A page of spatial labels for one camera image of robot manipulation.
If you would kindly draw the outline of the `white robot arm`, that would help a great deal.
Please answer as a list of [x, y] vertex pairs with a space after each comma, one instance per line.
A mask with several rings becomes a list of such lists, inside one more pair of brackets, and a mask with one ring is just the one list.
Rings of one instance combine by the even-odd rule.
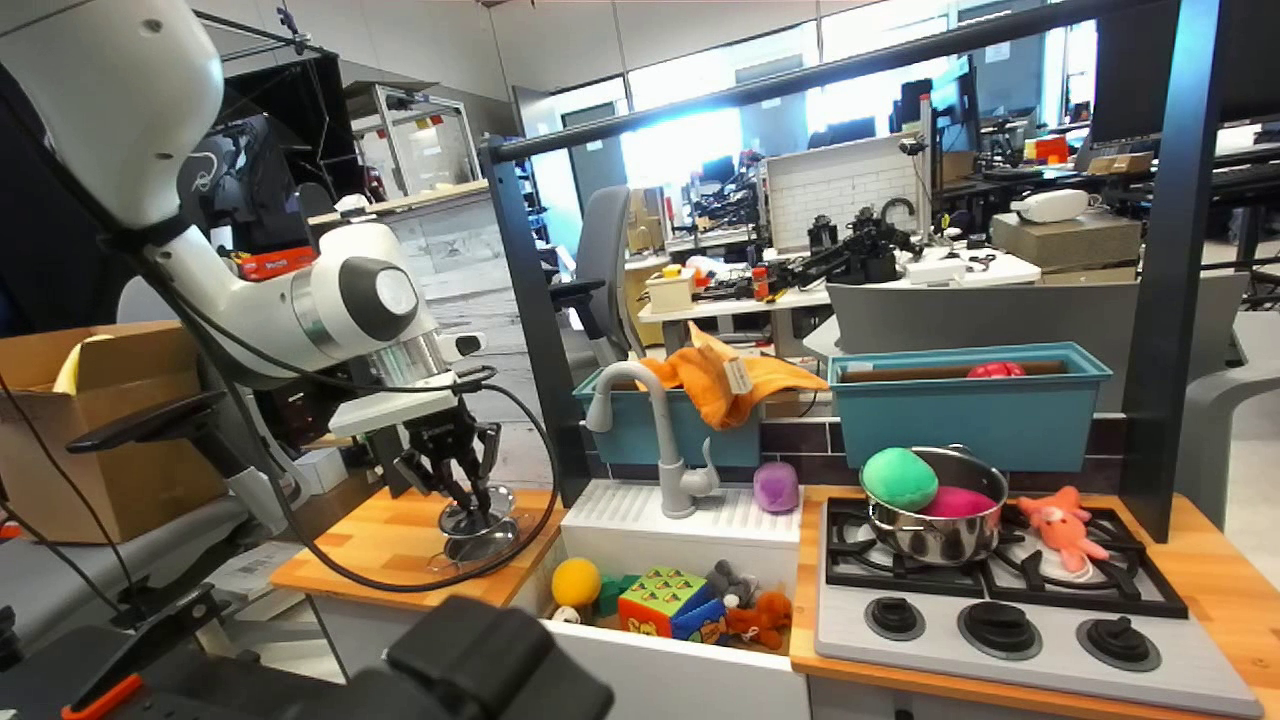
[[240, 279], [182, 210], [178, 169], [222, 104], [222, 62], [188, 0], [0, 0], [0, 69], [32, 116], [36, 153], [96, 210], [117, 246], [174, 308], [201, 350], [236, 385], [283, 385], [346, 361], [419, 347], [419, 380], [357, 388], [328, 429], [357, 440], [404, 429], [404, 468], [422, 440], [455, 444], [434, 465], [458, 509], [484, 496], [458, 377], [440, 361], [434, 319], [389, 223], [341, 197], [341, 223], [283, 274]]

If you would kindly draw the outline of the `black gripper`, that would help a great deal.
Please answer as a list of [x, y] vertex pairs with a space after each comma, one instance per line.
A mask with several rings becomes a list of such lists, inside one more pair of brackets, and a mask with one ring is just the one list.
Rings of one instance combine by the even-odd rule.
[[449, 407], [406, 424], [406, 448], [389, 465], [394, 488], [422, 488], [443, 509], [434, 525], [469, 525], [470, 511], [490, 514], [486, 471], [496, 465], [500, 429], [469, 407]]

